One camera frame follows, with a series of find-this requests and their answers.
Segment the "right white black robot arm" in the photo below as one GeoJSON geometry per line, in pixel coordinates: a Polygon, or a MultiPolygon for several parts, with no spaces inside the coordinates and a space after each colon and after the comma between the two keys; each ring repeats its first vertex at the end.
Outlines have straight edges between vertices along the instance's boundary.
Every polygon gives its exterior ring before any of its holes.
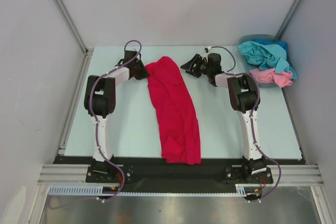
{"type": "Polygon", "coordinates": [[[180,68],[197,78],[205,75],[211,85],[228,89],[230,104],[238,114],[244,139],[240,174],[232,179],[257,183],[262,181],[261,176],[267,172],[266,157],[259,146],[257,129],[259,87],[253,77],[247,73],[236,74],[223,71],[221,59],[220,54],[217,53],[209,53],[206,57],[195,54],[180,68]]]}

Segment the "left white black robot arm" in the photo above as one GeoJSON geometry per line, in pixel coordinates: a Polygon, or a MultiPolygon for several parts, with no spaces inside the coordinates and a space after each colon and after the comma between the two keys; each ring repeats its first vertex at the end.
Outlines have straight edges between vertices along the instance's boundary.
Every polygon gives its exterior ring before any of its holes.
{"type": "Polygon", "coordinates": [[[84,99],[84,107],[91,117],[95,133],[95,150],[90,161],[86,182],[109,183],[121,172],[116,165],[111,165],[114,156],[108,141],[107,123],[116,107],[117,86],[131,78],[142,80],[149,76],[136,50],[124,50],[124,58],[115,68],[101,76],[90,75],[84,99]]]}

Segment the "red t shirt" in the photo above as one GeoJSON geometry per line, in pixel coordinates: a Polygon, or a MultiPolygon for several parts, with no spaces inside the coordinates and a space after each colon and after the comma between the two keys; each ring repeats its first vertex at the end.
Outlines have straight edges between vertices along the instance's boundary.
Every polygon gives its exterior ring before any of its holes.
{"type": "Polygon", "coordinates": [[[177,64],[163,56],[146,65],[156,112],[161,156],[167,163],[201,163],[201,138],[193,101],[177,64]]]}

